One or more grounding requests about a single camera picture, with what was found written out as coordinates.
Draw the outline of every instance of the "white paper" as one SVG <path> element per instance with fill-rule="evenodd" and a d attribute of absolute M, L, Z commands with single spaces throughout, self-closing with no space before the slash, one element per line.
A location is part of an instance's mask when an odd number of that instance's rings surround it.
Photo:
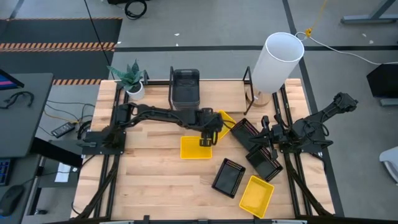
<path fill-rule="evenodd" d="M 57 176 L 55 177 L 55 182 L 61 182 L 61 183 L 68 182 L 69 172 L 70 172 L 70 166 L 60 162 L 58 165 L 58 173 Z"/>

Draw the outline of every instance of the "keyboard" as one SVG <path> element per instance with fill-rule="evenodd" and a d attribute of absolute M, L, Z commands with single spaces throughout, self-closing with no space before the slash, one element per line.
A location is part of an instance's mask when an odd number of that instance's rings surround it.
<path fill-rule="evenodd" d="M 11 159 L 0 159 L 0 187 L 7 186 L 11 175 Z"/>

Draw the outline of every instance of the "lamp base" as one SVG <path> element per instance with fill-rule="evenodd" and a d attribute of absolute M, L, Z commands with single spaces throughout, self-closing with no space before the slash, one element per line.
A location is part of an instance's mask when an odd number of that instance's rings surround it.
<path fill-rule="evenodd" d="M 266 104 L 268 104 L 268 102 L 270 102 L 270 100 L 272 99 L 272 94 L 263 93 L 255 88 L 253 88 L 253 93 L 254 93 L 253 106 L 255 107 L 263 107 Z M 252 101 L 250 90 L 246 90 L 246 101 L 248 103 Z"/>

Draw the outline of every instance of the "computer monitor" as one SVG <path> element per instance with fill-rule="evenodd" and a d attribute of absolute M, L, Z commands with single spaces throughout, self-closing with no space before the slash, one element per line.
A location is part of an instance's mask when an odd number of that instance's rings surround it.
<path fill-rule="evenodd" d="M 0 90 L 23 88 L 24 84 L 0 69 Z"/>

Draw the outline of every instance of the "yellow basket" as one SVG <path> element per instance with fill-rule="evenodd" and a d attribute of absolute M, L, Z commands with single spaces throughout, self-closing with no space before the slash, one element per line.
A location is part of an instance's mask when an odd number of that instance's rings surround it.
<path fill-rule="evenodd" d="M 219 110 L 219 113 L 221 113 L 221 116 L 223 117 L 224 123 L 228 125 L 228 127 L 232 128 L 234 124 L 236 124 L 235 120 L 230 117 L 225 111 Z M 223 125 L 223 129 L 218 133 L 218 139 L 217 141 L 221 140 L 227 133 L 229 132 L 229 128 L 227 128 L 225 125 Z"/>
<path fill-rule="evenodd" d="M 200 136 L 182 136 L 180 157 L 181 159 L 211 159 L 211 146 L 199 146 Z"/>
<path fill-rule="evenodd" d="M 244 190 L 239 207 L 259 218 L 264 218 L 273 192 L 273 185 L 252 175 Z"/>

